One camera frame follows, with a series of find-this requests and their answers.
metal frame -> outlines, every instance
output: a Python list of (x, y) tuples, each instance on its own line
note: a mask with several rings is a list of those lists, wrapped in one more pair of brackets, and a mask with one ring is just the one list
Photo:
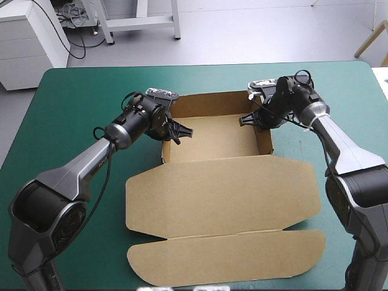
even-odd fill
[(148, 0), (138, 0), (135, 18), (108, 19), (104, 0), (93, 0), (107, 43), (114, 44), (113, 32), (174, 27), (175, 39), (181, 39), (177, 0), (171, 0), (172, 15), (148, 17)]
[[(363, 52), (375, 41), (375, 39), (382, 34), (383, 31), (386, 31), (388, 33), (388, 20), (383, 20), (382, 23), (379, 24), (377, 29), (367, 38), (367, 40), (361, 45), (361, 47), (357, 50), (357, 52), (354, 54), (355, 58), (358, 58), (361, 56)], [(383, 63), (381, 64), (382, 67), (388, 67), (388, 54), (384, 58)]]

table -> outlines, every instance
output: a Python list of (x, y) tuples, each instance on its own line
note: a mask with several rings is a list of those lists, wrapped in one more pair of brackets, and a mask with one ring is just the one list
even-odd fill
[(378, 83), (380, 84), (381, 90), (384, 92), (388, 100), (388, 68), (373, 68), (372, 70)]
[[(0, 288), (21, 288), (7, 258), (10, 220), (5, 208), (16, 191), (39, 172), (61, 166), (94, 142), (92, 129), (120, 113), (128, 92), (148, 87), (182, 95), (243, 90), (254, 79), (277, 78), (299, 69), (311, 71), (316, 89), (332, 108), (332, 118), (361, 147), (388, 160), (388, 102), (365, 62), (107, 67), (53, 69), (43, 77), (0, 170)], [(234, 289), (340, 289), (353, 252), (348, 235), (327, 201), (325, 163), (312, 133), (292, 124), (272, 130), (274, 155), (308, 161), (316, 170), (322, 212), (292, 229), (320, 229), (326, 250), (309, 272), (291, 279), (232, 283)], [(161, 143), (148, 136), (113, 157), (112, 177), (86, 229), (56, 260), (69, 289), (135, 289), (147, 284), (130, 268), (130, 245), (157, 240), (125, 226), (124, 183), (130, 176), (160, 164)], [(104, 180), (102, 169), (91, 184), (95, 199)]]

cardboard lid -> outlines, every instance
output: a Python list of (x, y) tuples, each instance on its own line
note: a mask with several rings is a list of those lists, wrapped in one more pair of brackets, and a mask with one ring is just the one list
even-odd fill
[(270, 155), (167, 163), (126, 193), (127, 227), (162, 238), (281, 230), (321, 210), (313, 167)]
[(253, 232), (140, 244), (127, 257), (144, 281), (176, 287), (296, 276), (318, 262), (324, 245), (316, 230)]

open cardboard box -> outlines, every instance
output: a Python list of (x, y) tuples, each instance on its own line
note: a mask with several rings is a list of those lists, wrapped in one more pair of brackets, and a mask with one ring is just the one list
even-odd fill
[(270, 155), (269, 130), (239, 126), (254, 109), (247, 97), (180, 97), (172, 116), (193, 138), (164, 142), (164, 164), (127, 181), (127, 227), (167, 239), (129, 248), (144, 281), (176, 287), (286, 278), (322, 255), (323, 233), (283, 231), (321, 209), (313, 167)]

black cable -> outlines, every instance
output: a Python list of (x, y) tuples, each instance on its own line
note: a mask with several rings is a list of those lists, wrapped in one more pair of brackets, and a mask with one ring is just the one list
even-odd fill
[[(98, 46), (100, 46), (101, 44), (103, 44), (104, 41), (105, 41), (105, 38), (104, 38), (101, 42), (99, 42), (98, 44), (95, 44), (95, 45), (86, 45), (85, 48), (86, 48), (86, 49), (90, 49), (90, 48), (92, 48), (92, 47), (98, 47)], [(71, 40), (69, 40), (69, 43), (71, 43), (72, 45), (75, 45), (76, 47), (84, 47), (83, 45), (75, 44), (75, 43), (72, 42)]]
[(140, 99), (140, 102), (143, 100), (144, 98), (144, 95), (143, 93), (139, 92), (139, 91), (134, 91), (134, 92), (131, 92), (129, 94), (127, 94), (127, 96), (124, 97), (124, 99), (121, 101), (121, 110), (124, 111), (125, 110), (125, 107), (124, 107), (124, 102), (129, 98), (129, 97), (137, 97), (137, 96), (141, 96), (141, 99)]
[[(71, 21), (70, 18), (68, 18), (68, 17), (66, 17), (66, 16), (64, 16), (64, 15), (62, 15), (62, 14), (57, 13), (56, 15), (57, 15), (58, 17), (62, 17), (62, 18), (60, 19), (60, 22)], [(84, 49), (91, 49), (91, 48), (93, 48), (93, 47), (98, 47), (98, 46), (100, 46), (101, 44), (103, 44), (104, 41), (105, 41), (105, 38), (104, 38), (104, 39), (103, 39), (101, 42), (99, 42), (98, 44), (94, 44), (94, 45), (85, 45), (84, 39), (83, 39), (82, 35), (80, 34), (80, 32), (78, 32), (78, 35), (79, 35), (79, 38), (81, 38), (83, 45), (76, 44), (76, 43), (72, 42), (72, 41), (69, 40), (69, 39), (68, 39), (68, 41), (69, 41), (69, 43), (71, 43), (72, 45), (75, 45), (76, 47), (82, 47), (82, 48), (84, 48)]]
[[(35, 0), (31, 0), (31, 1), (34, 2), (34, 3), (35, 3), (35, 4), (43, 11), (43, 13), (46, 15), (47, 19), (50, 21), (52, 27), (54, 28), (55, 33), (56, 33), (56, 35), (57, 35), (59, 41), (61, 42), (61, 44), (63, 45), (63, 47), (66, 49), (66, 51), (69, 53), (69, 55), (72, 56), (73, 58), (76, 58), (76, 59), (84, 59), (84, 58), (86, 57), (86, 48), (84, 48), (84, 54), (83, 54), (82, 57), (73, 55), (73, 54), (70, 52), (70, 50), (66, 47), (66, 45), (63, 43), (62, 38), (60, 37), (60, 35), (59, 35), (59, 33), (58, 33), (58, 31), (57, 31), (57, 29), (56, 29), (54, 23), (53, 23), (52, 20), (50, 19), (50, 17), (49, 17), (49, 15), (47, 14), (47, 12), (46, 12), (46, 11), (43, 9), (43, 7), (42, 7), (39, 3), (37, 3)], [(80, 37), (81, 37), (82, 44), (84, 44), (84, 40), (83, 40), (81, 34), (80, 34), (79, 32), (78, 32), (78, 34), (79, 34)]]

